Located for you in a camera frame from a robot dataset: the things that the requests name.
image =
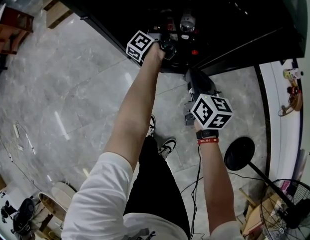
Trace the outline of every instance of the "black wrist strap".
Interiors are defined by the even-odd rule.
[[[218,130],[200,130],[196,132],[196,136],[198,140],[201,140],[203,138],[208,138],[211,136],[216,136],[217,138],[219,137],[219,132]]]

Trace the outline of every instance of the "red object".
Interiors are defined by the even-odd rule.
[[[219,139],[218,138],[202,138],[197,140],[197,144],[203,144],[203,143],[218,143]]]

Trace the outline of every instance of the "round black base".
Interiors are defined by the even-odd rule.
[[[255,144],[249,137],[240,137],[232,142],[225,154],[225,165],[229,170],[238,171],[244,168],[253,158]]]

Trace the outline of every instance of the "black pole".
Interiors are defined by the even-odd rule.
[[[286,203],[289,208],[295,207],[290,199],[278,188],[266,175],[264,175],[252,162],[248,162],[248,165],[263,178],[263,180],[278,194],[278,196]]]

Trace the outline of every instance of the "shoe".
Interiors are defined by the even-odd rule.
[[[166,160],[167,156],[174,150],[177,142],[174,138],[167,140],[162,147],[158,150],[158,154]]]
[[[155,116],[152,114],[150,117],[149,130],[148,130],[146,137],[148,137],[149,135],[153,137],[153,134],[155,132],[155,127],[156,127],[156,119],[155,119]]]

